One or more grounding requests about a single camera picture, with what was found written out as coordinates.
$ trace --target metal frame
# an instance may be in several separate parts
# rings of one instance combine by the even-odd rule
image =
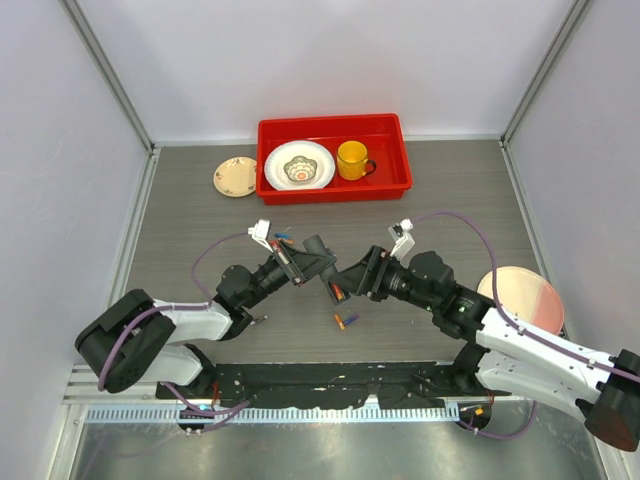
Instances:
[[[120,247],[120,252],[118,254],[118,267],[116,269],[115,278],[113,279],[113,287],[111,288],[107,307],[113,305],[115,301],[125,293],[127,281],[129,279],[129,272],[131,271],[131,264],[133,262],[133,255],[138,244],[138,237],[140,236],[140,229],[142,228],[142,220],[144,219],[144,212],[147,208],[149,195],[151,194],[151,186],[153,185],[153,178],[156,174],[159,158],[160,149],[158,148],[153,150],[147,159],[147,163],[145,164],[142,175],[140,176],[140,183],[137,188],[138,193],[133,204],[131,219],[129,220],[127,233],[124,236],[122,246]]]
[[[140,120],[140,117],[138,116],[133,103],[129,99],[127,92],[122,86],[122,83],[120,83],[118,75],[113,69],[106,53],[102,49],[102,46],[85,17],[82,8],[80,8],[80,5],[78,5],[76,0],[59,0],[59,2],[67,13],[71,23],[76,28],[80,39],[87,48],[89,55],[91,55],[91,58],[100,71],[100,74],[104,78],[107,86],[111,90],[111,93],[113,93],[116,102],[120,105],[122,112],[135,130],[136,135],[138,135],[138,139],[144,146],[147,154],[151,154],[154,148],[153,141],[151,140],[151,137],[149,137],[147,130],[144,128],[142,120]]]
[[[453,140],[500,140],[501,135],[497,133],[479,133],[479,134],[466,134],[466,135],[404,135],[403,140],[405,142],[434,142],[434,141],[453,141]],[[212,147],[220,145],[253,145],[258,143],[258,139],[253,138],[236,138],[229,140],[208,140],[208,141],[158,141],[155,143],[156,148],[164,147]]]
[[[531,108],[531,104],[533,103],[536,96],[538,95],[538,92],[549,77],[549,74],[553,70],[553,67],[558,62],[560,56],[562,55],[562,52],[564,52],[569,40],[582,22],[582,19],[585,17],[592,3],[593,0],[574,0],[573,4],[569,8],[567,15],[562,21],[560,29],[556,33],[556,36],[553,38],[551,45],[549,45],[542,63],[531,79],[531,82],[529,82],[529,86],[527,87],[522,100],[520,100],[520,104],[516,108],[513,117],[511,117],[511,120],[509,121],[509,124],[507,125],[507,128],[502,135],[501,140],[504,144],[508,145],[508,143],[515,135],[516,130],[520,126],[520,123],[522,123],[522,120]]]

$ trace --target red plastic bin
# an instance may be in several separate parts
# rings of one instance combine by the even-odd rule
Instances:
[[[378,168],[372,175],[350,181],[338,174],[336,166],[336,173],[325,188],[278,191],[267,181],[263,167],[276,147],[293,140],[323,145],[334,162],[343,142],[357,140],[366,145],[369,158]],[[256,193],[267,205],[394,200],[412,185],[400,120],[393,113],[263,120],[258,126],[257,161]]]

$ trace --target purple cable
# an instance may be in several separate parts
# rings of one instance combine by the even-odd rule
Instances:
[[[226,242],[227,240],[231,240],[232,238],[237,238],[237,237],[242,237],[243,235],[247,235],[247,233],[245,232],[241,232],[241,233],[235,233],[233,235],[229,235],[228,237],[225,237],[221,240],[218,240],[217,242],[213,243],[212,245],[210,245],[204,252],[202,252],[202,254],[196,258],[196,261],[193,262],[193,266],[191,267],[191,280],[193,280],[193,283],[195,283],[196,287],[198,287],[198,289],[204,293],[204,295],[207,297],[207,301],[210,302],[211,299],[213,298],[213,295],[209,292],[209,290],[207,290],[207,287],[205,287],[202,282],[198,279],[197,275],[196,275],[196,267],[198,266],[198,264],[202,261],[202,259],[204,257],[207,256],[207,254],[213,250],[215,247],[217,247],[218,245]]]
[[[522,427],[522,429],[520,429],[515,433],[510,433],[509,435],[483,432],[482,430],[476,431],[476,429],[471,425],[473,423],[473,417],[471,418],[471,421],[469,423],[463,422],[462,420],[460,420],[458,423],[462,425],[464,428],[466,428],[467,430],[472,431],[480,435],[481,437],[493,438],[494,440],[515,440],[516,438],[520,438],[521,436],[523,436],[525,433],[527,433],[529,428],[531,428],[531,425],[533,425],[533,420],[534,418],[536,418],[537,411],[538,411],[538,402],[533,402],[533,404],[531,405],[531,415],[529,415],[529,420],[527,420],[527,423],[524,425],[524,427]]]
[[[466,223],[467,225],[469,225],[480,237],[480,239],[482,240],[482,243],[484,243],[484,246],[487,248],[487,251],[489,252],[489,257],[491,258],[491,272],[493,273],[492,275],[492,279],[491,279],[491,287],[493,290],[493,299],[496,302],[496,308],[498,309],[498,312],[500,313],[500,315],[502,316],[502,318],[504,318],[504,320],[511,325],[513,328],[518,329],[519,325],[517,322],[515,322],[514,320],[511,319],[511,317],[509,317],[509,315],[507,314],[507,312],[504,310],[504,308],[502,308],[502,304],[499,301],[498,298],[498,267],[497,267],[497,262],[496,262],[496,255],[495,252],[493,250],[493,248],[491,247],[489,240],[487,239],[487,237],[485,236],[485,234],[482,232],[482,230],[480,230],[480,228],[478,226],[476,226],[470,219],[468,219],[467,217],[465,217],[464,215],[460,214],[460,213],[456,213],[456,212],[452,212],[450,210],[442,210],[439,212],[435,212],[435,213],[430,213],[429,215],[425,215],[423,217],[418,217],[415,220],[412,220],[412,222],[418,223],[421,222],[422,220],[426,220],[427,218],[431,218],[431,217],[435,217],[435,216],[449,216],[449,217],[455,217],[459,220],[462,220],[464,223]],[[583,362],[585,364],[589,364],[589,358],[585,357],[583,355],[580,355],[578,353],[572,352],[571,350],[567,350],[566,348],[560,346],[560,345],[556,345],[555,343],[547,340],[544,337],[541,337],[540,335],[533,333],[531,331],[529,331],[528,329],[523,329],[522,333],[524,333],[526,336],[528,336],[529,338],[532,338],[540,343],[542,343],[543,345],[551,348],[552,350],[555,350],[556,352],[562,353],[570,358],[573,358],[574,360],[577,360],[579,362]],[[640,384],[640,376],[638,375],[634,375],[632,373],[629,372],[625,372],[624,370],[620,370],[618,368],[615,367],[610,367],[608,365],[605,365],[603,363],[600,362],[594,362],[593,366],[596,368],[599,368],[601,370],[604,370],[606,372],[612,373],[614,375],[618,375],[619,377],[623,377],[626,378],[628,380],[631,380],[633,382],[639,383]]]
[[[124,342],[127,340],[127,337],[131,334],[133,329],[135,329],[138,326],[138,324],[142,322],[145,318],[147,318],[149,315],[152,315],[154,313],[166,312],[167,310],[183,310],[183,311],[197,312],[200,310],[206,310],[207,308],[209,308],[208,303],[203,303],[201,305],[171,304],[171,305],[162,305],[160,307],[153,307],[153,308],[150,308],[149,310],[145,310],[144,312],[140,313],[136,318],[134,318],[131,321],[129,325],[127,325],[124,328],[124,330],[118,337],[118,340],[116,340],[116,343],[113,345],[111,352],[109,352],[109,356],[107,357],[107,360],[104,362],[102,370],[100,370],[100,376],[98,377],[98,390],[100,391],[104,390],[104,384],[107,380],[107,375],[109,374],[109,371],[111,370],[111,366],[113,365],[113,362],[116,356],[120,352],[122,345],[124,345]]]
[[[162,385],[164,385],[165,387],[167,387],[167,390],[169,390],[174,397],[176,397],[178,400],[180,400],[182,403],[184,403],[187,408],[189,408],[189,410],[192,410],[193,412],[196,412],[198,414],[199,417],[217,417],[220,415],[227,415],[229,413],[234,413],[236,411],[240,411],[242,409],[244,409],[247,405],[249,405],[248,401],[244,401],[242,403],[239,403],[238,405],[236,405],[235,407],[232,408],[228,408],[227,410],[200,410],[200,408],[198,408],[197,405],[194,405],[193,403],[191,403],[189,400],[187,400],[186,398],[184,398],[180,392],[178,392],[178,390],[171,384],[168,382],[161,382]]]

